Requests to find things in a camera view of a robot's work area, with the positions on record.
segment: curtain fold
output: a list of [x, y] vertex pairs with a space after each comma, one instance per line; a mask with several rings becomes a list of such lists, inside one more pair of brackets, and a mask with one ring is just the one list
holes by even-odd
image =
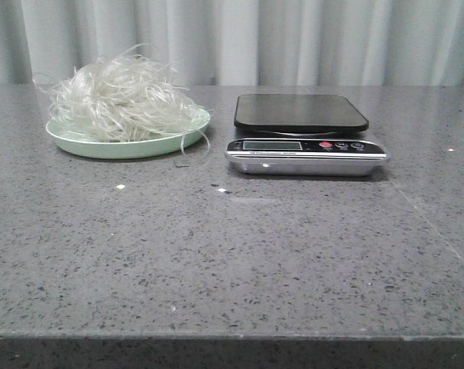
[[0, 83], [138, 43], [180, 85], [464, 85], [464, 0], [0, 0]]

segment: granite countertop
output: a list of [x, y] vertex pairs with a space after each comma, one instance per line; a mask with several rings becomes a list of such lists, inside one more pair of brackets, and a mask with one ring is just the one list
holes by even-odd
[[[393, 160], [368, 178], [242, 175], [237, 97], [348, 98]], [[214, 87], [157, 158], [58, 149], [0, 85], [0, 337], [464, 340], [464, 87]]]

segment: scale platform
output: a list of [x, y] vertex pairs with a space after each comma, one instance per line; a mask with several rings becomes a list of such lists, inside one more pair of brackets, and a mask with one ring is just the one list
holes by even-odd
[[225, 156], [243, 173], [366, 176], [390, 160], [366, 132], [366, 118], [340, 96], [243, 95], [234, 124]]

